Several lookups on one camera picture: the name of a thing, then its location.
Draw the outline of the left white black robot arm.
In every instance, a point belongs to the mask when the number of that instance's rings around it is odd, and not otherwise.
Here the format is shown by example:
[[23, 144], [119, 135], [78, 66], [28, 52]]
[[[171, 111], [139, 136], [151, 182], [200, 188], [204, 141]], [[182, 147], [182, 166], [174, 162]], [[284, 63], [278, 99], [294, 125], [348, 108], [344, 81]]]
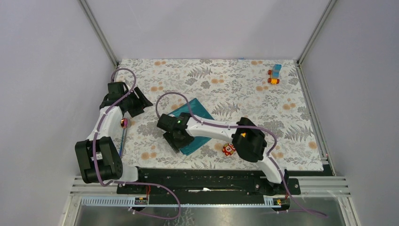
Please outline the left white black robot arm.
[[95, 128], [86, 138], [75, 145], [75, 153], [83, 181], [99, 183], [98, 176], [106, 183], [110, 180], [128, 181], [128, 188], [139, 194], [145, 190], [145, 179], [138, 176], [138, 168], [122, 163], [120, 147], [123, 128], [129, 118], [144, 112], [152, 103], [138, 87], [128, 90], [124, 82], [108, 84], [108, 94], [99, 106], [100, 116]]

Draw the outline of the teal cloth napkin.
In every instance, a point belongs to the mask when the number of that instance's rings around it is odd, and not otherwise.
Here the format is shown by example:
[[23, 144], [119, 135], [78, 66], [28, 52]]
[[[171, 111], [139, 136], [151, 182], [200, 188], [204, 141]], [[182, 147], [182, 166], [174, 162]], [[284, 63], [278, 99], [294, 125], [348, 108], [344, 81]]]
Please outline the teal cloth napkin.
[[[191, 106], [193, 113], [198, 117], [212, 119], [212, 120], [214, 119], [197, 98], [190, 100], [189, 104]], [[187, 104], [184, 104], [183, 106], [177, 108], [176, 110], [173, 110], [172, 112], [169, 113], [169, 115], [178, 117], [181, 113], [189, 113]], [[189, 145], [181, 147], [178, 150], [184, 155], [190, 155], [199, 148], [201, 148], [209, 140], [210, 138], [207, 137], [195, 137], [194, 140]]]

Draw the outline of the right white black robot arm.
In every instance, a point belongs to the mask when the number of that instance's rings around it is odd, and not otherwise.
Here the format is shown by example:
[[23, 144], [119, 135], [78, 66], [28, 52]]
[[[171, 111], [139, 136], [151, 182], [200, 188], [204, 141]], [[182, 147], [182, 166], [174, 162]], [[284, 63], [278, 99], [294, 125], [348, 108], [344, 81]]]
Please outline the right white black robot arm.
[[265, 134], [271, 132], [256, 126], [248, 118], [226, 122], [200, 118], [190, 113], [181, 113], [178, 117], [162, 114], [157, 127], [164, 131], [163, 137], [176, 152], [191, 144], [196, 137], [232, 144], [241, 159], [255, 163], [266, 176], [266, 182], [260, 183], [255, 191], [265, 195], [290, 193], [287, 170], [280, 167], [271, 151], [266, 149]]

